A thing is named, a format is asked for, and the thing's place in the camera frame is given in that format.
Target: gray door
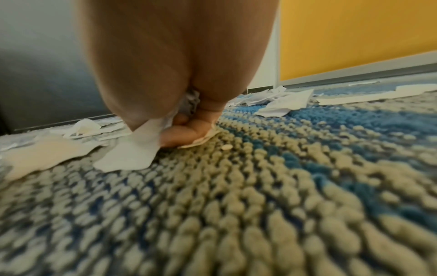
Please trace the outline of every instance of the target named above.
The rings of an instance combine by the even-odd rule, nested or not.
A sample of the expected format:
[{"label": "gray door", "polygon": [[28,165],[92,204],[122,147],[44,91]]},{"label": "gray door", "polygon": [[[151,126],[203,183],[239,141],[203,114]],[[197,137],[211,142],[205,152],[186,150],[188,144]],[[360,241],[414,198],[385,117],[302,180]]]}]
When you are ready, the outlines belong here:
[{"label": "gray door", "polygon": [[71,0],[0,1],[0,118],[11,132],[107,116]]}]

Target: shag rug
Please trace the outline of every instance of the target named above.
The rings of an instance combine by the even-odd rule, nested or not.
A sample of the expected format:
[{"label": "shag rug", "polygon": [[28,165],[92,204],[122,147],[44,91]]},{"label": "shag rug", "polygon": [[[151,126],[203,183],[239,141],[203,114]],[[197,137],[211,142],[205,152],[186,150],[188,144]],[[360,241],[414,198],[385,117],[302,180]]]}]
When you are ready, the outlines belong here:
[{"label": "shag rug", "polygon": [[436,92],[260,107],[142,171],[94,169],[106,147],[2,182],[0,275],[437,275]]}]

